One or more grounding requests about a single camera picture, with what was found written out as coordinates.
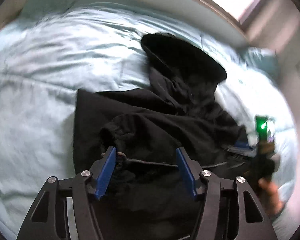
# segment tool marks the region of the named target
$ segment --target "hand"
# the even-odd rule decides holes
[[[266,214],[269,217],[278,214],[282,210],[284,204],[279,198],[277,185],[264,178],[259,179],[258,184],[259,187],[263,189],[259,198]]]

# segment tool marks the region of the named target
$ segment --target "black garment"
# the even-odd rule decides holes
[[[150,61],[151,91],[78,90],[76,173],[89,169],[108,146],[130,159],[167,164],[176,163],[175,150],[183,146],[201,165],[226,163],[210,168],[220,177],[242,175],[247,166],[231,168],[237,163],[228,161],[221,148],[239,137],[247,141],[244,127],[215,102],[225,70],[199,48],[169,35],[145,35],[141,45]],[[126,217],[124,228],[133,223],[137,235],[130,232],[130,239],[158,238],[158,231],[164,239],[190,234],[198,204],[187,194],[178,169],[125,161],[119,167],[109,185],[108,201],[117,217]],[[135,222],[128,222],[128,217]]]

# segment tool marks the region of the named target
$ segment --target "metal bolt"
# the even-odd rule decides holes
[[[49,179],[48,179],[48,182],[49,183],[54,183],[56,181],[56,178],[55,177],[50,177]]]
[[[81,172],[81,176],[87,177],[89,175],[90,175],[90,171],[88,170]]]
[[[201,172],[201,174],[205,177],[209,177],[211,175],[211,172],[210,171],[207,171],[207,170],[204,170]]]
[[[237,181],[240,182],[240,183],[244,183],[246,181],[246,179],[244,177],[237,177]]]

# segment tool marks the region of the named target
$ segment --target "wall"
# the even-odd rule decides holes
[[[295,118],[299,153],[297,181],[287,203],[289,231],[287,239],[300,224],[300,13],[291,0],[268,0],[253,24],[247,30],[250,43],[277,52],[281,67],[279,88],[285,95]]]

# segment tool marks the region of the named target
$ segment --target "mattress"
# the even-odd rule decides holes
[[[16,239],[49,176],[73,177],[75,95],[149,87],[146,33],[167,32],[203,49],[226,70],[216,101],[257,142],[254,116],[275,119],[282,157],[273,179],[287,201],[295,183],[296,128],[280,91],[229,45],[132,0],[28,0],[0,31],[0,231]],[[71,201],[69,227],[76,239]]]

